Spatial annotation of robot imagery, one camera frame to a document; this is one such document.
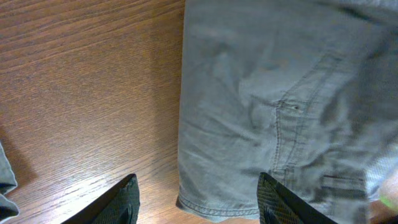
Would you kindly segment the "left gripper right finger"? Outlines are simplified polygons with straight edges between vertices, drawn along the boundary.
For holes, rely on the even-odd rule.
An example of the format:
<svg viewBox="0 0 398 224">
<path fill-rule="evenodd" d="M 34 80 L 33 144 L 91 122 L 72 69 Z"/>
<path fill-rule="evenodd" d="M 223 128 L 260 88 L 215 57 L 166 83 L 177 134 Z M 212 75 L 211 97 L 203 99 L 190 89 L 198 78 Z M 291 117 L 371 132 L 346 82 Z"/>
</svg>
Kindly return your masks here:
<svg viewBox="0 0 398 224">
<path fill-rule="evenodd" d="M 261 224 L 336 224 L 265 172 L 259 177 L 257 202 Z"/>
</svg>

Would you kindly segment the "folded khaki shorts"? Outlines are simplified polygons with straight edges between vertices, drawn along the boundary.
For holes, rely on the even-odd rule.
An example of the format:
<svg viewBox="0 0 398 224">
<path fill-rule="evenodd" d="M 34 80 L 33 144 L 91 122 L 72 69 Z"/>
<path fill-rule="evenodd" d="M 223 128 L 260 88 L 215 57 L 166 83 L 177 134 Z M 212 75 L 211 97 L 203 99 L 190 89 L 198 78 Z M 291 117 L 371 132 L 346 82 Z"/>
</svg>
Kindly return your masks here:
<svg viewBox="0 0 398 224">
<path fill-rule="evenodd" d="M 6 194 L 13 191 L 17 186 L 15 174 L 6 157 L 3 146 L 1 146 L 1 224 L 17 217 L 19 215 L 19 207 L 6 197 Z"/>
</svg>

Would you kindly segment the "grey shorts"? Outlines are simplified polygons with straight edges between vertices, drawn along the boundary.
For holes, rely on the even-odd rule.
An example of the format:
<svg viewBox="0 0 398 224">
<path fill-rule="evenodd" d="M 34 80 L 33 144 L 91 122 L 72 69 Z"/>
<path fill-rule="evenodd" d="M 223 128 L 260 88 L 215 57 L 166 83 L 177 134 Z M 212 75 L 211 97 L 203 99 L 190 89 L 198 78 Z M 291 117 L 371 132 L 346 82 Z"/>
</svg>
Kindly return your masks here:
<svg viewBox="0 0 398 224">
<path fill-rule="evenodd" d="M 397 170 L 396 1 L 187 1 L 177 207 L 259 219 L 265 172 L 369 223 Z"/>
</svg>

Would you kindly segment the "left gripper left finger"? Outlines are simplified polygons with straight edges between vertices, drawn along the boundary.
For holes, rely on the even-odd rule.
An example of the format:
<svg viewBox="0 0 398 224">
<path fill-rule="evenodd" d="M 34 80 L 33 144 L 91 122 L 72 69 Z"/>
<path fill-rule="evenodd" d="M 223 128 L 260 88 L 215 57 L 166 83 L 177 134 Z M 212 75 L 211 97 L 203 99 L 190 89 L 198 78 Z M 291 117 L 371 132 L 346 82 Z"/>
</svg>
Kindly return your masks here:
<svg viewBox="0 0 398 224">
<path fill-rule="evenodd" d="M 136 224 L 140 197 L 136 174 L 129 174 L 62 224 Z"/>
</svg>

